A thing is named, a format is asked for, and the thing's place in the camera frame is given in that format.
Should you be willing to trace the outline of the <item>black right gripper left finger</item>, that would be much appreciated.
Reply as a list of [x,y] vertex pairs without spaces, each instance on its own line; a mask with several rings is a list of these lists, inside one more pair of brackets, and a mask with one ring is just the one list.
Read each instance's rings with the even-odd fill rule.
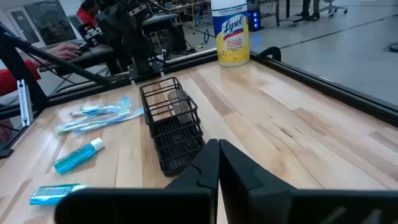
[[56,223],[216,223],[220,145],[211,139],[163,189],[87,188],[67,195]]

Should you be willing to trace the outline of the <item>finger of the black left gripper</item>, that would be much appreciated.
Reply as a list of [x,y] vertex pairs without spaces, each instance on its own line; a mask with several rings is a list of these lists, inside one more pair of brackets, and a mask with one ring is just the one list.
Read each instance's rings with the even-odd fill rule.
[[160,76],[163,78],[165,76],[164,74],[165,61],[159,58],[153,58],[151,60],[151,64],[153,71],[155,71],[155,73],[159,73]]
[[136,85],[136,78],[138,76],[138,69],[134,63],[132,63],[129,67],[129,81],[133,86]]

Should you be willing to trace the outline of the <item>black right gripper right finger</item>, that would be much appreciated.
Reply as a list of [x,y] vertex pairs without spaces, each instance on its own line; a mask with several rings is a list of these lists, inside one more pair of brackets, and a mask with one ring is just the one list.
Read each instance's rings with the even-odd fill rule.
[[230,223],[397,223],[395,190],[298,189],[225,139],[220,184]]

